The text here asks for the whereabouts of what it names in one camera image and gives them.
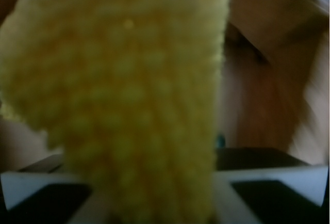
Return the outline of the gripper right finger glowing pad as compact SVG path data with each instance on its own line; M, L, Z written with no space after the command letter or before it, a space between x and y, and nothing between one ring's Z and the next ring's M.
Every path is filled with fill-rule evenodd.
M216 223L328 223L329 166L271 148L219 148Z

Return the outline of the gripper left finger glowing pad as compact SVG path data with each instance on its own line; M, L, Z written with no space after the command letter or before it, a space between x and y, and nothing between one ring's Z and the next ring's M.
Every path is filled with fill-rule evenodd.
M69 173L62 155L1 173L1 223L107 223L102 198Z

